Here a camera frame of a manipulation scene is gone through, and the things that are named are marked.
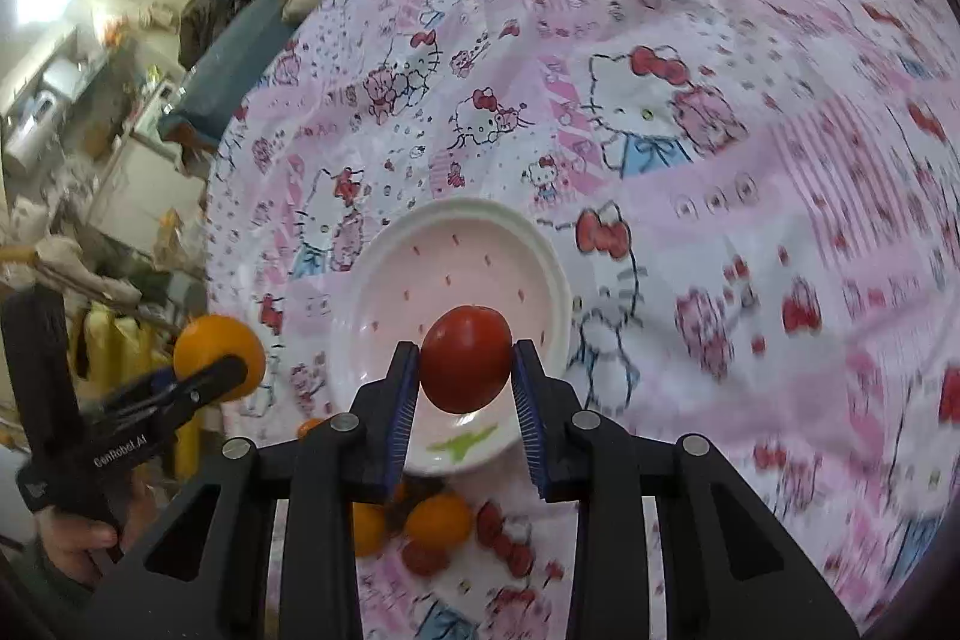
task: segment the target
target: white plate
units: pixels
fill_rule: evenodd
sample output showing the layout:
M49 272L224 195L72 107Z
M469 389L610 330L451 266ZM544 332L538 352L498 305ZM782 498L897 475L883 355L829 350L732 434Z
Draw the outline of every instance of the white plate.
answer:
M443 199L395 220L354 263L335 302L330 389L347 410L362 384L384 377L401 340L417 345L442 314L493 307L514 340L532 339L544 371L561 377L570 340L570 287L553 247L527 218L487 199ZM510 383L482 410L453 415L421 391L406 471L472 469L520 439Z

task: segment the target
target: pink tablecloth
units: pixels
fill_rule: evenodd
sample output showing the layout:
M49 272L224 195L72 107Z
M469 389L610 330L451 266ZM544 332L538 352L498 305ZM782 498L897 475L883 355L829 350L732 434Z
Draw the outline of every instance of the pink tablecloth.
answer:
M943 0L325 1L210 178L213 309L270 353L229 429L330 412L330 311L382 226L500 199L565 264L584 403L711 437L869 622L955 490L958 42ZM520 452L453 485L532 568L470 541L422 581L394 543L359 566L367 637L562 637L573 508Z

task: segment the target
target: human hand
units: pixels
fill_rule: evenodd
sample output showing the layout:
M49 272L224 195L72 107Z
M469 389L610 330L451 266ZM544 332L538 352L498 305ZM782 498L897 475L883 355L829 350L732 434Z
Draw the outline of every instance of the human hand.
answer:
M157 502L140 477L131 477L131 501L127 523L120 536L120 549L130 550L134 542L157 518ZM102 578L88 551L105 551L117 543L117 533L109 524L91 521L47 507L37 514L37 533L47 558L72 581L95 586Z

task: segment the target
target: orange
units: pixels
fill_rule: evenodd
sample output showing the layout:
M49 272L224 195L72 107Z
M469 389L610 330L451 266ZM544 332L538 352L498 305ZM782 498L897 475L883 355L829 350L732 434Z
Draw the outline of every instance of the orange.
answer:
M426 548L455 548L470 536L473 513L462 497L437 494L418 504L407 516L407 536Z
M353 552L357 558L379 554L387 542L387 518L379 504L353 503Z
M313 429L315 426L320 426L325 420L326 418L307 418L304 423L296 427L296 439L304 439L310 429Z
M215 360L227 355L243 359L247 375L243 383L224 394L219 402L230 402L256 390L267 368L263 345L250 327L227 316L200 316L176 338L174 374L185 380Z

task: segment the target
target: hello kitty tablecloth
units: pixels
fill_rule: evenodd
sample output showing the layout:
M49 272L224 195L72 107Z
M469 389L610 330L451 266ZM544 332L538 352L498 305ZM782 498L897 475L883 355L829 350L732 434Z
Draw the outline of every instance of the hello kitty tablecloth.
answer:
M502 200L565 265L584 403L707 434L869 622L956 490L958 33L944 0L326 0L210 177L211 308L269 349L229 431L332 412L330 311L383 226ZM509 555L359 562L367 637L562 637L573 508L518 449L452 483Z

